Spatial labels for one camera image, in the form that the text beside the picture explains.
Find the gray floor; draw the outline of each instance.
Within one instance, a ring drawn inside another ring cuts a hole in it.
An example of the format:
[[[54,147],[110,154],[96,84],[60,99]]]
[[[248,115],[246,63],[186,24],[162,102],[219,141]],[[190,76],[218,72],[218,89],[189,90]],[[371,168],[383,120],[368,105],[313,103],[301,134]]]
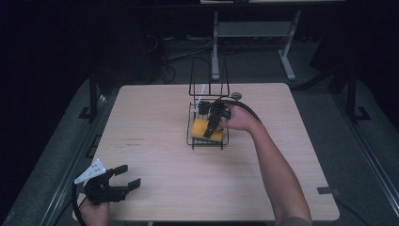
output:
[[[243,52],[223,52],[226,58],[231,83],[287,83],[298,86],[319,74],[309,66],[317,42],[294,42],[289,59],[297,79],[288,81],[284,75],[277,49],[283,40],[248,40],[237,45]],[[170,40],[169,55],[184,53],[198,42]],[[210,54],[196,54],[207,60]],[[192,58],[176,60],[170,66],[176,71],[173,83],[187,84],[191,71]],[[207,73],[208,63],[196,60],[199,74]],[[345,94],[328,93],[326,79],[306,91],[293,91],[295,102],[302,120],[308,130],[314,150],[319,158],[330,187],[336,194],[341,216],[333,222],[314,222],[314,225],[365,225],[356,216],[359,215],[369,225],[399,225],[399,219],[390,205],[389,199],[381,188],[372,164],[367,161],[359,143],[359,133],[368,141],[391,182],[399,186],[399,134],[376,105],[371,92],[358,82],[357,104],[365,107],[371,121],[359,121],[354,125],[344,114]],[[153,84],[162,84],[157,79]],[[99,103],[100,114],[94,123],[79,119],[83,107],[88,106],[88,82],[76,92],[65,116],[59,123],[53,137],[44,150],[40,161],[32,171],[19,198],[14,203],[8,221],[4,225],[53,225],[60,215],[61,207],[70,199],[70,183],[78,172],[91,162],[87,152],[94,153],[93,140],[98,143],[104,130],[112,105],[118,95],[113,89]],[[61,216],[57,225],[78,225],[72,219],[72,209]],[[112,222],[111,225],[146,225],[146,222]],[[156,222],[155,225],[177,225],[176,223]],[[179,225],[224,225],[222,223],[183,223]]]

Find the wooden table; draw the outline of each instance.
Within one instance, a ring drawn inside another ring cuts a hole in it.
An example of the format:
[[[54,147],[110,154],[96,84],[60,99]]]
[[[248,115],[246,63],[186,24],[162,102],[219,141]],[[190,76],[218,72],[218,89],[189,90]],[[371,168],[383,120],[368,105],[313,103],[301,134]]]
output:
[[[261,118],[294,169],[313,220],[334,220],[339,211],[285,84],[231,84],[242,102]],[[230,130],[220,147],[186,143],[188,85],[128,86],[120,89],[95,154],[106,168],[129,171],[111,179],[124,186],[141,178],[141,187],[124,202],[111,204],[112,219],[125,221],[273,220],[252,139]]]

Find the metal stand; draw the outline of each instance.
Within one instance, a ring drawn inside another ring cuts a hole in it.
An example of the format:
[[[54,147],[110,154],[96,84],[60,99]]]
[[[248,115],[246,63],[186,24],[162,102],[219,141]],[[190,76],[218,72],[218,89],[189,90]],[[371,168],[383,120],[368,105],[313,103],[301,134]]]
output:
[[[213,102],[216,99],[230,96],[229,77],[227,74],[226,62],[225,71],[223,73],[224,76],[219,77],[218,82],[213,80],[213,77],[211,76],[209,71],[206,83],[201,83],[201,85],[199,86],[197,84],[198,78],[196,78],[195,73],[195,61],[196,60],[193,59],[191,65],[190,86],[188,91],[188,94],[193,97],[193,102],[190,102],[188,108],[188,124],[186,135],[187,144],[191,145],[193,150],[196,146],[220,146],[220,149],[223,149],[223,146],[229,143],[228,129],[225,129],[223,131],[223,138],[221,142],[191,137],[190,131],[195,119],[207,120],[209,117],[209,115],[200,115],[200,113],[198,112],[198,105],[200,101]]]
[[[285,37],[287,42],[283,49],[279,50],[284,71],[289,80],[295,80],[293,69],[288,60],[288,52],[293,42],[296,25],[301,10],[295,12],[292,21],[279,22],[219,22],[217,11],[214,18],[214,48],[212,52],[212,79],[217,81],[220,78],[219,62],[217,58],[217,39],[219,37]]]

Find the yellow sponge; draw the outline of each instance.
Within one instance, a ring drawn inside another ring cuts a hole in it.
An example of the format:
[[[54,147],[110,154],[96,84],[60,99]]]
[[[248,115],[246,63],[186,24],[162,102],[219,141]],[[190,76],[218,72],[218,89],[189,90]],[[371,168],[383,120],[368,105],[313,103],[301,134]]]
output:
[[[221,142],[223,138],[222,130],[214,131],[210,138],[203,136],[208,127],[208,122],[209,121],[203,119],[194,119],[193,128],[191,129],[191,137]]]

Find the wire basket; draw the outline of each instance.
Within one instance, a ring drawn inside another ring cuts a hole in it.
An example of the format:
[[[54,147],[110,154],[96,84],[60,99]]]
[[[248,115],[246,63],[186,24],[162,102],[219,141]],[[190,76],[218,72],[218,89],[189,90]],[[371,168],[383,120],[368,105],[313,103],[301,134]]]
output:
[[[212,79],[210,73],[210,66],[208,67],[208,77],[202,79],[201,85],[197,84],[198,79],[195,71],[196,60],[193,59],[191,65],[191,76],[190,76],[190,87],[188,94],[193,97],[193,101],[190,102],[188,107],[188,124],[187,124],[187,144],[191,145],[192,149],[196,146],[223,146],[229,143],[229,129],[223,130],[223,137],[221,141],[213,141],[206,138],[191,137],[190,131],[192,129],[195,119],[208,120],[209,114],[201,115],[198,112],[198,105],[201,101],[214,102],[217,99],[230,96],[229,78],[226,69],[226,62],[224,67],[224,73],[219,76],[218,81]]]

